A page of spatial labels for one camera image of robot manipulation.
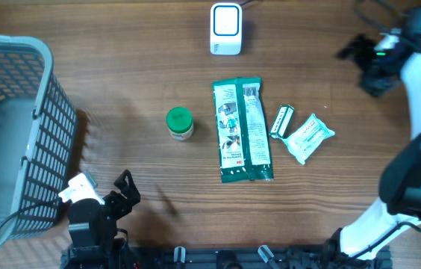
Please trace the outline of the green 3M gloves packet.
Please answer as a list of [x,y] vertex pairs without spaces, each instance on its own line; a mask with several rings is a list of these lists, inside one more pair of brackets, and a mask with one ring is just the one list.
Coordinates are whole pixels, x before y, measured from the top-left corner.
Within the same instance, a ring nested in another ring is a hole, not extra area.
[[212,84],[223,184],[274,179],[261,85],[258,77]]

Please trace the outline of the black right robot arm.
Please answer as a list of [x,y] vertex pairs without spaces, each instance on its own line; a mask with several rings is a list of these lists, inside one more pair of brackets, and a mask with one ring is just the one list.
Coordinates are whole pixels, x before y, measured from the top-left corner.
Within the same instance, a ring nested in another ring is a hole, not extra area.
[[355,14],[383,34],[376,43],[359,34],[337,53],[351,57],[361,69],[359,86],[380,97],[403,84],[411,116],[411,141],[383,170],[378,199],[352,224],[339,228],[322,247],[321,268],[380,268],[376,256],[407,229],[421,233],[421,6],[401,15],[386,1],[397,27],[389,28],[367,17],[362,1]]

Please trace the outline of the green white small box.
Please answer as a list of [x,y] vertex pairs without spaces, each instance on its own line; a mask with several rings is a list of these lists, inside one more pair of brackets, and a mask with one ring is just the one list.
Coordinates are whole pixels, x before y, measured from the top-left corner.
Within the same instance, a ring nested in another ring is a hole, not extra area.
[[283,139],[287,127],[292,120],[294,107],[291,105],[281,105],[275,117],[272,128],[269,131],[269,136],[274,139]]

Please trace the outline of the teal wet wipes packet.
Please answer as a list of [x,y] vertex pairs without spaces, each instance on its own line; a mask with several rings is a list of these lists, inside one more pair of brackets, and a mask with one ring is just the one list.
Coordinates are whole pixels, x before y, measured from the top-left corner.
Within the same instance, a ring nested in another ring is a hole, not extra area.
[[284,139],[284,144],[296,160],[305,165],[306,160],[327,138],[335,135],[326,124],[315,114],[309,116],[306,122],[289,137]]

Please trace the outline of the green lid jar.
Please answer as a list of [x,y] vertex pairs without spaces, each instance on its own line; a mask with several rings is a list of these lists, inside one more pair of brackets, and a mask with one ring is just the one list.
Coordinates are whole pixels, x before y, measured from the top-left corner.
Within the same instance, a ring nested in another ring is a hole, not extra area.
[[194,131],[191,112],[184,107],[174,107],[166,115],[169,133],[176,140],[188,139]]

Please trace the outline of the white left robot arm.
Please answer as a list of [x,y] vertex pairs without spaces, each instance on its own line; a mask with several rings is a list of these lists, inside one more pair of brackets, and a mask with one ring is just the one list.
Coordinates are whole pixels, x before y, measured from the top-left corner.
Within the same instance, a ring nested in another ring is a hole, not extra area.
[[72,243],[62,252],[62,268],[140,267],[129,247],[128,232],[117,226],[117,221],[140,202],[140,193],[129,170],[124,170],[114,185],[119,192],[111,191],[101,198],[96,193],[97,181],[83,172],[59,193],[64,202],[71,203],[67,217]]

